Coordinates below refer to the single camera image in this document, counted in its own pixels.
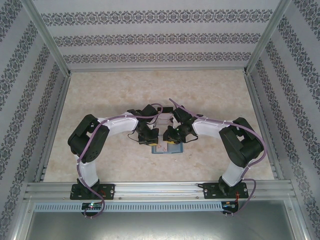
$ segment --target patterned wallpaper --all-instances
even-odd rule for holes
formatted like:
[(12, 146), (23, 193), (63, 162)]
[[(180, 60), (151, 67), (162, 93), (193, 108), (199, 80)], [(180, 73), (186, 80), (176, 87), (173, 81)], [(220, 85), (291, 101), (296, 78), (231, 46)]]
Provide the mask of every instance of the patterned wallpaper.
[(278, 3), (34, 1), (71, 70), (244, 67)]
[(282, 172), (320, 239), (320, 7), (293, 0), (251, 76)]
[(18, 0), (0, 1), (0, 240), (38, 171), (65, 77)]

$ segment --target enclosure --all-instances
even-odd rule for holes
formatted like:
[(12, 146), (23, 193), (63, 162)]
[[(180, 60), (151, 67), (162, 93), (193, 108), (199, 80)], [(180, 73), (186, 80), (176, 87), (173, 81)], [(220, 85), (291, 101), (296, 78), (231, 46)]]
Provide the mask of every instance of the enclosure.
[[(319, 4), (1, 0), (0, 239), (320, 239)], [(169, 98), (246, 118), (262, 136), (268, 154), (246, 174), (257, 182), (246, 209), (224, 217), (223, 200), (197, 187), (228, 167), (220, 139), (152, 154), (124, 132), (96, 161), (114, 198), (100, 220), (83, 219), (86, 201), (70, 200), (71, 133), (87, 114)]]

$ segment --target mounting plate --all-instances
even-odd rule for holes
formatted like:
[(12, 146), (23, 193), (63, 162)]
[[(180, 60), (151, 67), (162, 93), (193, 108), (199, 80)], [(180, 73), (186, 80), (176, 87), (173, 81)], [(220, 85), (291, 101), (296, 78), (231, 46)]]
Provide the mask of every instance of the mounting plate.
[(198, 184), (198, 187), (203, 189), (204, 199), (236, 199), (237, 193), (239, 194), (239, 199), (247, 199), (249, 197), (245, 182), (240, 182), (235, 189), (229, 192), (228, 196), (221, 192), (218, 182), (206, 182)]
[[(73, 184), (71, 187), (70, 199), (71, 200), (99, 200), (100, 199), (98, 196), (88, 191), (84, 191), (83, 186), (79, 184)], [(115, 195), (115, 185), (100, 183), (97, 186), (97, 190), (95, 191), (98, 194), (100, 194), (104, 200), (113, 200)]]

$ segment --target beige floor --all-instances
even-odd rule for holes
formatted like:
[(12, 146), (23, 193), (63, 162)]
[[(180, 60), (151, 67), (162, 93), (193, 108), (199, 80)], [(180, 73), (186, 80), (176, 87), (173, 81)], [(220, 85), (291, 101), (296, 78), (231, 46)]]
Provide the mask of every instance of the beige floor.
[[(74, 73), (44, 181), (76, 181), (76, 161), (67, 139), (85, 115), (112, 117), (151, 103), (172, 106), (168, 98), (210, 118), (244, 117), (259, 132), (241, 70)], [(107, 139), (97, 158), (97, 172), (101, 181), (111, 182), (213, 181), (229, 162), (219, 139), (201, 136), (185, 144), (181, 154), (152, 154), (151, 147), (121, 133)], [(246, 177), (274, 179), (268, 159)]]

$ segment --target marble floor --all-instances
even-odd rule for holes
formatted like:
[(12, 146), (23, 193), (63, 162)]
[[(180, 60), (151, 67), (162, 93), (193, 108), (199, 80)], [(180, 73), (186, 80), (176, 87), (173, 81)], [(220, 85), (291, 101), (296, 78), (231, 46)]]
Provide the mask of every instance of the marble floor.
[[(168, 98), (209, 118), (244, 117), (260, 132), (242, 70), (73, 73), (44, 181), (76, 181), (76, 160), (67, 140), (85, 115), (112, 117), (151, 103), (172, 106)], [(220, 139), (200, 136), (184, 144), (183, 153), (152, 154), (151, 147), (139, 145), (127, 134), (107, 139), (96, 160), (101, 181), (214, 181), (230, 162)], [(268, 159), (252, 167), (246, 177), (274, 179)]]

